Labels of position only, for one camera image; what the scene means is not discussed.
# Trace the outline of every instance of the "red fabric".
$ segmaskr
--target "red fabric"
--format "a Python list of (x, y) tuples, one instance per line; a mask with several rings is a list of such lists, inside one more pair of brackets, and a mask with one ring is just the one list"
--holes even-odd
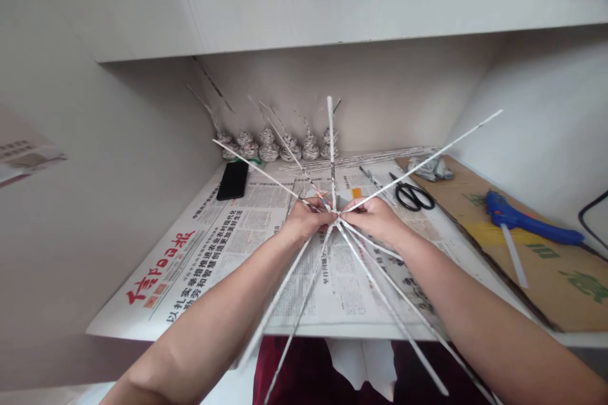
[[(279, 365), (287, 337), (264, 337), (253, 382), (253, 405), (263, 405)], [(443, 397), (407, 342), (393, 342), (395, 353), (395, 404), (487, 404), (476, 386), (445, 349), (434, 342), (419, 343), (450, 391)], [(324, 339), (294, 337), (269, 405), (387, 405), (384, 396), (365, 382), (355, 390), (331, 363)]]
[[(279, 365), (287, 337), (264, 337), (253, 381), (253, 405), (263, 405)], [(384, 396), (365, 382), (360, 391), (338, 373), (324, 339), (294, 337), (274, 385), (269, 405), (387, 405)]]

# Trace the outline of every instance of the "black cable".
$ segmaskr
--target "black cable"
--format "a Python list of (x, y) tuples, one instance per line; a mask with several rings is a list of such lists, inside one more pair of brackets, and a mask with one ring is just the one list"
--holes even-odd
[(589, 234), (591, 234), (593, 237), (595, 237), (595, 240), (597, 240), (600, 244), (602, 244), (604, 246), (604, 248), (606, 250), (608, 250), (608, 245), (606, 245), (606, 243), (600, 239), (596, 233), (594, 233), (593, 231), (591, 231), (591, 228), (589, 228), (589, 226), (587, 226), (587, 224), (585, 223), (585, 219), (583, 218), (585, 216), (585, 213), (591, 209), (592, 207), (596, 206), (597, 204), (601, 203), (604, 199), (606, 199), (606, 197), (608, 196), (608, 190), (606, 190), (604, 193), (602, 193), (601, 195), (599, 195), (597, 198), (595, 198), (592, 202), (590, 202), (589, 204), (587, 204), (584, 208), (581, 209), (581, 211), (578, 213), (578, 221), (581, 222), (581, 225), (583, 226), (583, 228), (585, 228), (587, 230), (587, 232)]

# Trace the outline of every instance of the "forearm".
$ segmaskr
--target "forearm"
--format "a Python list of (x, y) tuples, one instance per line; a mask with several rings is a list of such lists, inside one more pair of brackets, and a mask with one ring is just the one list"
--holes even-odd
[(168, 402), (199, 403), (236, 359), (303, 243), (281, 233), (264, 242), (144, 353), (119, 380), (115, 397), (139, 389)]
[(506, 403), (604, 403), (576, 356), (411, 231), (395, 246), (466, 360)]

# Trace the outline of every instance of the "blue glue gun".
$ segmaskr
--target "blue glue gun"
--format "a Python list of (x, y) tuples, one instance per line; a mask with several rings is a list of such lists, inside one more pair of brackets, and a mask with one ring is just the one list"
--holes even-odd
[(578, 231), (551, 226), (521, 213), (509, 206), (504, 196), (495, 191), (489, 191), (487, 193), (486, 205), (492, 223), (498, 227), (506, 225), (509, 229), (522, 228), (523, 230), (564, 245), (578, 245), (581, 244), (585, 238)]

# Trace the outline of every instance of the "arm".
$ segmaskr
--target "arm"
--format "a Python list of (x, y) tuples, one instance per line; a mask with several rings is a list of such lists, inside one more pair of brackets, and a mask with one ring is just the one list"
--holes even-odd
[(505, 403), (608, 402), (608, 385), (589, 367), (409, 229), (383, 200), (342, 217), (393, 246), (454, 344)]
[[(324, 210), (319, 198), (307, 201)], [(294, 255), (336, 218), (297, 201), (280, 231), (184, 312), (102, 404), (199, 404), (248, 341)]]

